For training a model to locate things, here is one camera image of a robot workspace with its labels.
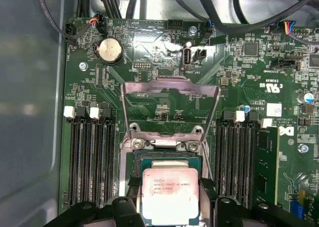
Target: screw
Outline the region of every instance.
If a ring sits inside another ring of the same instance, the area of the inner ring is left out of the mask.
[[[140,149],[143,149],[144,143],[143,143],[143,141],[141,139],[136,139],[133,142],[133,146],[134,146],[135,149],[140,150]]]
[[[230,203],[230,200],[227,199],[227,198],[222,198],[221,201],[223,201],[223,202],[226,203],[226,204],[229,204],[229,203]]]
[[[196,26],[191,26],[188,29],[188,34],[191,36],[195,36],[197,34],[197,27]]]
[[[80,62],[79,68],[81,71],[86,71],[89,68],[89,65],[86,62]]]
[[[299,146],[298,146],[298,151],[300,152],[300,153],[307,153],[308,151],[309,151],[309,146],[307,146],[307,145],[305,145],[305,144],[300,144]]]
[[[264,210],[267,210],[267,209],[269,208],[268,205],[263,204],[263,203],[259,204],[258,206],[259,206],[260,208],[264,209]]]
[[[195,152],[198,149],[198,144],[196,142],[190,142],[188,144],[188,149],[192,152]]]

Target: blue component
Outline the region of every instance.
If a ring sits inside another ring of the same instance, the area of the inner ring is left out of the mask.
[[[245,113],[250,112],[250,111],[251,111],[250,106],[243,106],[243,111],[244,111]]]
[[[304,218],[304,207],[299,204],[298,201],[291,201],[290,202],[290,213],[293,215],[298,216],[298,218]]]

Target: integrated circuit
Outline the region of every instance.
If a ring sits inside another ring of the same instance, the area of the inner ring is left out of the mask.
[[[319,68],[319,55],[311,54],[309,56],[309,66]]]
[[[258,54],[258,43],[245,42],[244,55],[245,56],[257,56],[257,54]]]

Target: capacitor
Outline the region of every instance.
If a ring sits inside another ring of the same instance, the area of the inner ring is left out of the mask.
[[[96,46],[96,53],[108,65],[115,65],[123,58],[123,47],[118,40],[108,37]]]
[[[248,112],[251,111],[251,107],[248,106],[248,105],[240,105],[240,106],[239,106],[239,110],[240,110],[240,111],[244,111],[245,114],[247,114]]]
[[[314,100],[314,95],[312,93],[302,93],[298,96],[297,101],[299,103],[312,103]]]

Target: metal socket lever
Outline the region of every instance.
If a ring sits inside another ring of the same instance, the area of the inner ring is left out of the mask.
[[[180,94],[192,94],[192,95],[204,95],[207,97],[212,97],[213,102],[211,104],[211,110],[207,116],[204,131],[202,133],[189,133],[181,134],[175,133],[173,135],[161,135],[156,132],[143,132],[143,131],[131,131],[130,124],[128,121],[127,113],[127,102],[126,95],[132,94],[134,92],[142,93],[160,93],[164,89],[176,89]],[[209,127],[213,120],[213,115],[215,113],[219,96],[220,89],[218,86],[210,85],[194,85],[190,79],[185,77],[158,77],[148,83],[136,83],[136,82],[125,82],[121,85],[121,96],[124,110],[125,128],[127,131],[128,139],[143,139],[143,140],[175,140],[181,142],[187,141],[200,141],[203,142],[209,131]]]

